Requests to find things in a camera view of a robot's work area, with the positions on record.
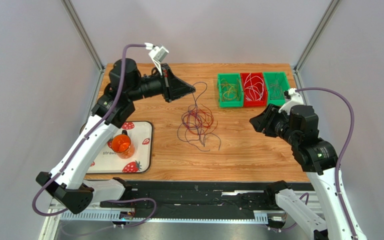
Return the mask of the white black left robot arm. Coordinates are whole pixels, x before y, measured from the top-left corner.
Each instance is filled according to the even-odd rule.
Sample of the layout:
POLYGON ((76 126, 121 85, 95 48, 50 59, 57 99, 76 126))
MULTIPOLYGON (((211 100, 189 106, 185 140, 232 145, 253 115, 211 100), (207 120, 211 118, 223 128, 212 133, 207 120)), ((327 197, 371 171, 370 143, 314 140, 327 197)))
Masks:
POLYGON ((113 65, 108 74, 110 82, 92 108, 81 135, 56 167, 37 175, 42 192, 48 192, 73 214, 90 204, 125 200, 123 195, 132 187, 121 178, 87 181, 84 177, 103 147, 135 111, 135 101, 161 95, 170 103, 196 92, 194 86, 175 76, 168 64, 160 67, 154 67, 150 75, 141 75, 131 58, 113 65))

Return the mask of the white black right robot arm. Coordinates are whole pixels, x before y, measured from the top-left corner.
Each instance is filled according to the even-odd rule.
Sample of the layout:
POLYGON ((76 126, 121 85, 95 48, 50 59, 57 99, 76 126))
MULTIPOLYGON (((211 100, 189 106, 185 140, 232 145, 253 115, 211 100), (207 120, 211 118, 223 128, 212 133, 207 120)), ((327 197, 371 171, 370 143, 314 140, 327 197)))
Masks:
POLYGON ((323 218, 303 203, 288 184, 270 184, 266 194, 275 207, 283 209, 311 240, 366 240, 344 192, 339 158, 332 144, 319 137, 319 117, 312 106, 295 105, 289 112, 269 104, 249 122, 256 132, 281 138, 306 173, 317 195, 323 218))

